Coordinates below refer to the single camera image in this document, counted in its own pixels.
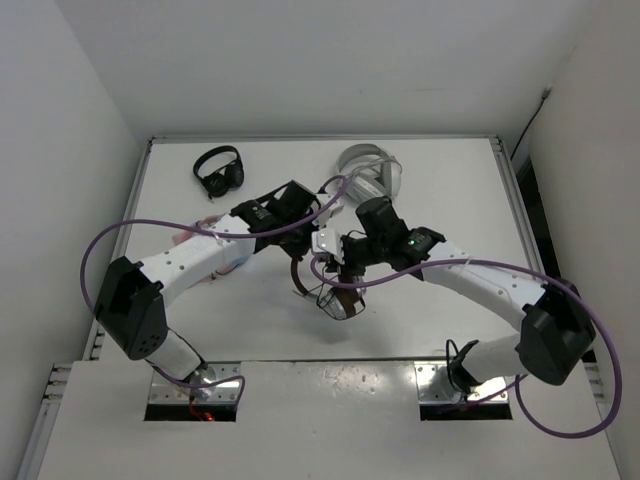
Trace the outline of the brown silver headphones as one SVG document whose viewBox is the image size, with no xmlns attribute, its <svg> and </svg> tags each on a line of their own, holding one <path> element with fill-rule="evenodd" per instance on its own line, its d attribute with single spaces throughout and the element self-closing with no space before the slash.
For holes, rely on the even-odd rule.
<svg viewBox="0 0 640 480">
<path fill-rule="evenodd" d="M 300 278 L 299 264 L 300 261 L 293 259 L 290 262 L 290 276 L 295 287 L 293 292 L 313 303 L 327 316 L 336 321 L 344 321 L 358 316 L 366 309 L 365 289 L 329 287 L 327 283 L 308 289 Z"/>
</svg>

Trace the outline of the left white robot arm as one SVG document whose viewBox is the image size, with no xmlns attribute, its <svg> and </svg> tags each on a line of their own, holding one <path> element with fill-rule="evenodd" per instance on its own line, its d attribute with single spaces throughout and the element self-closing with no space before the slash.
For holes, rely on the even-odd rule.
<svg viewBox="0 0 640 480">
<path fill-rule="evenodd" d="M 301 257 L 317 226 L 313 216 L 325 204 L 291 181 L 280 195 L 245 201 L 162 253 L 114 260 L 95 303 L 96 320 L 129 359 L 148 362 L 180 387 L 208 387 L 205 361 L 169 327 L 168 306 L 208 275 L 268 246 Z"/>
</svg>

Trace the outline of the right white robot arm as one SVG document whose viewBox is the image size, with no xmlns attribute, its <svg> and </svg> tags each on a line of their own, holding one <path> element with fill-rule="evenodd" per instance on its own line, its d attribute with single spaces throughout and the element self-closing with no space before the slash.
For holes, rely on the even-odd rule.
<svg viewBox="0 0 640 480">
<path fill-rule="evenodd" d="M 468 394 L 495 377 L 526 374 L 559 386 L 591 347 L 595 328 L 579 306 L 572 283 L 475 265 L 441 233 L 408 228 L 386 197 L 365 201 L 355 214 L 364 235 L 342 237 L 341 272 L 362 275 L 378 264 L 388 264 L 396 272 L 407 270 L 418 280 L 475 302 L 514 329 L 507 337 L 464 345 L 449 362 L 448 382 L 453 389 Z"/>
</svg>

